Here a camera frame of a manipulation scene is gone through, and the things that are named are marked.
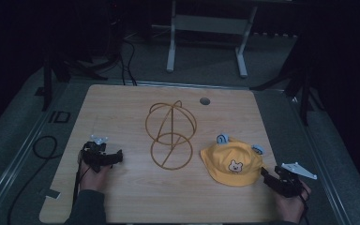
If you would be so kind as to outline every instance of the hand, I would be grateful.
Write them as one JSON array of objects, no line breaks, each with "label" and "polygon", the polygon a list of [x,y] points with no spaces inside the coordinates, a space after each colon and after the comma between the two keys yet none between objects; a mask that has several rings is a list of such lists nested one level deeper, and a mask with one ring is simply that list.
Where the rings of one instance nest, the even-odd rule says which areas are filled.
[{"label": "hand", "polygon": [[[306,189],[303,190],[302,197],[307,200],[308,195],[311,193],[311,189],[303,181],[301,181],[301,183]],[[274,192],[274,198],[276,200],[277,211],[281,216],[281,220],[298,224],[305,209],[300,197],[295,196],[292,198],[285,198],[284,196]]]},{"label": "hand", "polygon": [[81,182],[80,182],[80,190],[91,189],[95,191],[102,192],[105,187],[107,173],[111,166],[102,167],[100,172],[95,172],[90,168],[89,165],[81,162]]}]

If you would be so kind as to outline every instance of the cat face print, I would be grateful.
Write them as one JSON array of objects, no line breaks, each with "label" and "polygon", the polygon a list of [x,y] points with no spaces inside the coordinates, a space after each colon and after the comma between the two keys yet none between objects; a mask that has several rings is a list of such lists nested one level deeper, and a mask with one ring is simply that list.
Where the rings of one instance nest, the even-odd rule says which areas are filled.
[{"label": "cat face print", "polygon": [[242,171],[242,162],[236,163],[235,160],[231,161],[231,164],[229,165],[229,170],[233,173],[240,173]]}]

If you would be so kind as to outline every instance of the gold wire frame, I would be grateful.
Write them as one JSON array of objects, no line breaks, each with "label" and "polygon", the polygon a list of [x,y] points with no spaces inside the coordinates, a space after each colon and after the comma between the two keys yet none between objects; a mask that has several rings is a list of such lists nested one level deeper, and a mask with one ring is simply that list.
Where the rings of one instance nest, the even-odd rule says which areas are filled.
[{"label": "gold wire frame", "polygon": [[[159,110],[161,108],[164,108],[164,107],[169,107],[169,110],[166,112],[166,115],[163,118],[162,123],[160,124],[157,136],[153,136],[153,134],[148,129],[148,119],[150,118],[150,116],[153,112],[155,112],[156,110]],[[185,135],[180,134],[178,132],[174,132],[174,110],[177,110],[181,114],[183,114],[186,117],[186,119],[189,121],[189,123],[192,125],[192,133],[188,137],[186,137]],[[171,131],[162,133],[163,126],[165,125],[169,116],[171,117]],[[189,140],[194,136],[194,134],[197,130],[197,120],[195,119],[195,116],[189,110],[187,110],[186,108],[183,108],[183,103],[180,100],[177,100],[176,102],[174,102],[174,104],[156,103],[156,104],[152,105],[149,110],[149,114],[147,115],[147,118],[145,119],[145,130],[147,131],[148,135],[154,140],[153,143],[151,144],[151,148],[150,148],[151,158],[154,160],[154,162],[160,168],[165,169],[165,170],[179,170],[179,169],[187,166],[187,164],[189,164],[189,162],[191,161],[192,155],[193,155],[192,144]],[[164,136],[167,136],[167,135],[171,135],[170,141],[169,142],[162,141],[161,138]],[[171,151],[169,152],[168,156],[166,156],[166,158],[163,160],[162,163],[159,163],[154,157],[154,145],[156,143],[169,145],[171,147]],[[166,161],[168,160],[169,156],[172,154],[176,145],[179,145],[182,143],[188,143],[190,150],[191,150],[187,161],[179,167],[165,166]]]}]

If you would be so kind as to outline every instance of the white metal frame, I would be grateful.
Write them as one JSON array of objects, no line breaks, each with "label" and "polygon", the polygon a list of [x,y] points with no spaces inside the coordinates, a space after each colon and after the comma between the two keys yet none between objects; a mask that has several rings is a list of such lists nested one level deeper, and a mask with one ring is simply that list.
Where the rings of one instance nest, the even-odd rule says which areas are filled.
[{"label": "white metal frame", "polygon": [[248,73],[243,53],[245,46],[247,45],[250,29],[256,15],[256,11],[257,7],[253,7],[248,20],[176,15],[176,0],[172,0],[171,45],[169,47],[168,64],[166,66],[166,70],[168,72],[174,71],[176,30],[235,34],[243,36],[241,44],[235,48],[235,56],[238,62],[239,74],[241,77],[246,78]]}]

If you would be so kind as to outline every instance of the table leg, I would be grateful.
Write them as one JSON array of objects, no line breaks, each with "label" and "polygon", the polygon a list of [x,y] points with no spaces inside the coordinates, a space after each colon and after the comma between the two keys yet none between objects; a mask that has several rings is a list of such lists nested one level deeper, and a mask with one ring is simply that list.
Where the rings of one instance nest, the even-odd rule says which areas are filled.
[{"label": "table leg", "polygon": [[174,42],[175,25],[176,25],[175,20],[176,20],[176,1],[172,0],[171,46],[169,47],[168,64],[166,66],[166,70],[168,72],[173,72],[174,70],[174,57],[176,54],[176,43]]}]

